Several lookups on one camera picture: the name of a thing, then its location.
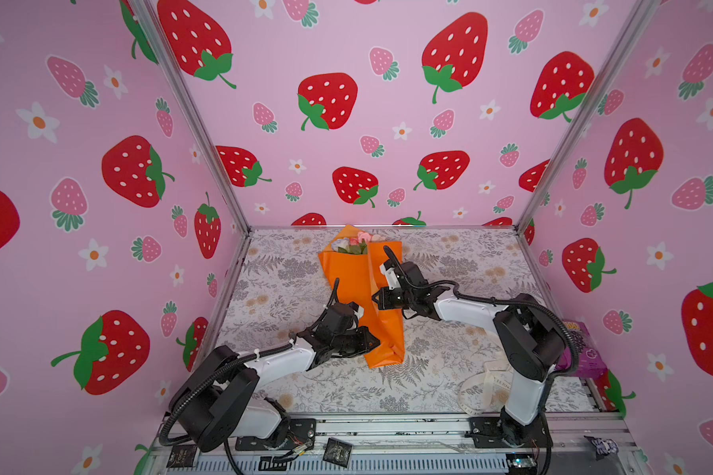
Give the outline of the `white fake rose stem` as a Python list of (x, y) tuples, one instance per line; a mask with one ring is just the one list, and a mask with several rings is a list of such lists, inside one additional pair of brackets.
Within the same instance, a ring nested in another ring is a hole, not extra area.
[(351, 252), (351, 240), (348, 237), (343, 237), (342, 239), (335, 239), (331, 243), (331, 249), (335, 253), (350, 253)]

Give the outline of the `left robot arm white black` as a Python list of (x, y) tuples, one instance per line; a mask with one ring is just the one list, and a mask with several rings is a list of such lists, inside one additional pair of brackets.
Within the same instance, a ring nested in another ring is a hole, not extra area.
[(170, 402), (158, 433), (163, 447), (195, 443), (212, 451), (229, 439), (252, 441), (266, 449), (303, 443), (296, 422), (281, 403), (255, 399), (261, 387), (291, 374), (315, 369), (332, 359), (361, 357), (380, 340), (360, 324), (364, 309), (333, 301), (314, 324), (269, 350), (237, 353), (218, 346), (194, 370)]

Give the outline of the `pink fake rose stem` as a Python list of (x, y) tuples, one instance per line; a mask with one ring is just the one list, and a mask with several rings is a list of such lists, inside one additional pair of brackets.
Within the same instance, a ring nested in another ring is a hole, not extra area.
[(366, 247), (372, 241), (372, 235), (366, 232), (360, 232), (356, 239), (361, 247)]

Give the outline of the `orange wrapping paper sheet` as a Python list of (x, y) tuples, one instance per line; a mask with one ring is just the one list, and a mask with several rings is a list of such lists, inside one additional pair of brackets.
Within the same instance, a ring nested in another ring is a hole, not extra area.
[[(388, 260), (384, 249), (389, 247), (397, 258), (401, 258), (403, 245), (401, 241), (371, 234), (372, 241), (361, 247), (357, 240), (360, 232), (364, 231), (351, 225), (344, 227), (318, 254), (321, 267), (328, 282), (339, 285), (338, 297), (342, 302), (355, 302), (364, 309), (360, 325), (368, 327), (380, 339), (380, 346), (366, 355), (368, 367), (402, 364), (406, 356), (402, 314), (399, 310), (378, 310), (372, 302), (372, 294), (386, 285), (379, 271), (380, 265)], [(345, 237), (351, 240), (351, 252), (332, 251), (331, 243)]]

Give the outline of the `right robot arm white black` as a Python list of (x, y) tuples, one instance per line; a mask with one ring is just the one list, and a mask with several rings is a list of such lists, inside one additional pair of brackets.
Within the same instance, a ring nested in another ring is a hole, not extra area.
[(578, 350), (564, 321), (530, 294), (509, 299), (467, 295), (455, 281), (428, 281), (413, 262), (390, 259), (379, 271), (386, 283), (372, 295), (378, 309), (410, 310), (414, 317), (466, 324), (498, 338), (514, 370), (500, 412), (500, 438), (520, 447), (534, 437), (554, 380), (574, 374), (578, 365)]

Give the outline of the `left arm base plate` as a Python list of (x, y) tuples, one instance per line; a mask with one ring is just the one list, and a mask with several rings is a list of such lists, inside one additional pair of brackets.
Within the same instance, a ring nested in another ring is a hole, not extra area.
[(316, 439), (316, 419), (283, 419), (266, 439), (258, 437), (238, 437), (236, 451), (290, 451), (305, 445), (314, 447)]

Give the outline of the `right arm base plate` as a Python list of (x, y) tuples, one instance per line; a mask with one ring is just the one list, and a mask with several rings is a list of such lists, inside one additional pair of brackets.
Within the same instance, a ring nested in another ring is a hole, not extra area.
[(469, 431), (465, 437), (472, 439), (476, 448), (531, 449), (554, 446), (549, 428), (541, 417), (536, 417), (528, 426), (508, 418), (470, 418)]

